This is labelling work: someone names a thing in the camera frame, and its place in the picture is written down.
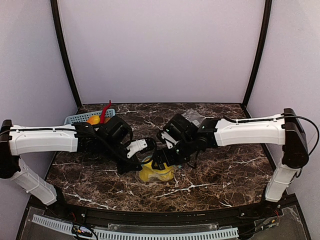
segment white wall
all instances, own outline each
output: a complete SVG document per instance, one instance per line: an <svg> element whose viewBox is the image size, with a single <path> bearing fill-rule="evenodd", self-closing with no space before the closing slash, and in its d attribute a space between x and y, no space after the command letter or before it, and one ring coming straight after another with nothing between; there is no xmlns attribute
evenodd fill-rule
<svg viewBox="0 0 320 240"><path fill-rule="evenodd" d="M264 0L60 0L83 103L242 102Z"/></svg>
<svg viewBox="0 0 320 240"><path fill-rule="evenodd" d="M248 105L252 116L269 116L293 108L320 124L320 1L273 1L269 29L256 84ZM301 121L309 150L316 131ZM273 158L282 156L270 145ZM320 236L320 147L312 154L300 178L289 187L296 193L312 239Z"/></svg>
<svg viewBox="0 0 320 240"><path fill-rule="evenodd" d="M60 56L50 1L7 0L0 7L0 122L61 125L76 111ZM52 153L22 156L44 177ZM0 179L0 239L16 239L29 195Z"/></svg>

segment blue plastic basket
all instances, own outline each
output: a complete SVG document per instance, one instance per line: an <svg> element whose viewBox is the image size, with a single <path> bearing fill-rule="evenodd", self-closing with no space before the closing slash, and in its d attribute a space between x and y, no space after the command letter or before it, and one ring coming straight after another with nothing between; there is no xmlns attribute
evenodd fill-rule
<svg viewBox="0 0 320 240"><path fill-rule="evenodd" d="M84 123L86 122L90 117L94 115L101 115L102 111L93 111L73 116L67 116L64 120L64 124L73 124L73 123ZM108 109L105 113L106 118L112 118L114 115L116 115L116 111L114 109Z"/></svg>

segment red handle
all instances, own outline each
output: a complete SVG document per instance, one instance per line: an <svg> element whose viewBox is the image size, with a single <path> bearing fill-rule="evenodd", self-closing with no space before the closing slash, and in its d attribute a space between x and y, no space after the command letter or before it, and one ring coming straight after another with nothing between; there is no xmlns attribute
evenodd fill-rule
<svg viewBox="0 0 320 240"><path fill-rule="evenodd" d="M105 106L102 110L101 116L100 116L100 123L103 124L105 122L105 116L106 116L106 112L107 110L110 108L111 106L111 100L109 100L109 104L107 106Z"/></svg>

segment basket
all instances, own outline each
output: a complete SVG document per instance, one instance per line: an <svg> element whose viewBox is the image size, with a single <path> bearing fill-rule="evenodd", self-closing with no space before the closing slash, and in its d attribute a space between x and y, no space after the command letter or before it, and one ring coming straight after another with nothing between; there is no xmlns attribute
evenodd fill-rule
<svg viewBox="0 0 320 240"><path fill-rule="evenodd" d="M66 124L73 124L73 123L84 123L86 122L90 117L94 115L101 115L101 111L93 111L73 116L67 116L64 120L64 125ZM105 113L106 118L112 118L114 115L116 115L116 111L114 109L108 109Z"/></svg>

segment plastic container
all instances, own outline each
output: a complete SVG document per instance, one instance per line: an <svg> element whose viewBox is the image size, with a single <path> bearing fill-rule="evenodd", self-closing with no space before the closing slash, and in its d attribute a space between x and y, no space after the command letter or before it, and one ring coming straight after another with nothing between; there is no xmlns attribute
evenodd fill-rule
<svg viewBox="0 0 320 240"><path fill-rule="evenodd" d="M101 113L102 113L102 110L67 116L64 120L64 124L66 125L66 124L73 124L73 123L85 123L90 117L94 115L100 116ZM112 118L115 115L116 115L116 111L114 109L108 109L105 113L106 118Z"/></svg>

